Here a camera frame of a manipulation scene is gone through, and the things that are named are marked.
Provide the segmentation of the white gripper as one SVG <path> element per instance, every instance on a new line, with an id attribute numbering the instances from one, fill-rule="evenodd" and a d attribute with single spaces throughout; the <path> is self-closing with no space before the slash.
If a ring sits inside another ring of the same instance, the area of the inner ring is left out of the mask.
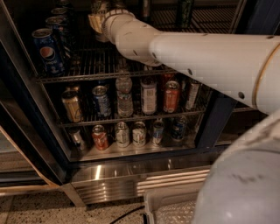
<path id="1" fill-rule="evenodd" d="M 135 18 L 134 14 L 124 9 L 116 9 L 103 14 L 89 14 L 90 26 L 98 33 L 102 33 L 114 44 L 117 31 Z"/>

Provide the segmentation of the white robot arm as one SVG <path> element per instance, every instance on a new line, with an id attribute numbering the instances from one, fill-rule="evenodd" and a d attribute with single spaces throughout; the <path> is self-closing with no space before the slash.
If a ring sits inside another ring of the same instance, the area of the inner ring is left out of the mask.
<path id="1" fill-rule="evenodd" d="M 164 64 L 266 114 L 213 164 L 192 224 L 280 224 L 280 37 L 159 31 L 127 10 L 88 18 L 125 58 Z"/>

